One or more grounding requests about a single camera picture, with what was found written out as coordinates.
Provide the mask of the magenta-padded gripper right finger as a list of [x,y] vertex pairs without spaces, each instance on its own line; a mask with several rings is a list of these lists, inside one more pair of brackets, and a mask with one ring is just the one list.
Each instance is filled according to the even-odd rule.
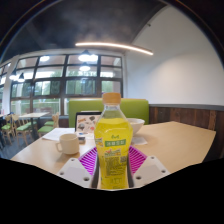
[[146,156],[131,146],[128,155],[128,184],[130,188],[140,188],[159,180],[170,172],[154,155]]

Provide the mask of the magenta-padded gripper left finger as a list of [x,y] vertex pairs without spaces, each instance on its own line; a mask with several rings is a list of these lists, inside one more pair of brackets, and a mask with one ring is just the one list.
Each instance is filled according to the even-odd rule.
[[84,188],[98,185],[97,149],[92,148],[79,158],[69,159],[57,175]]

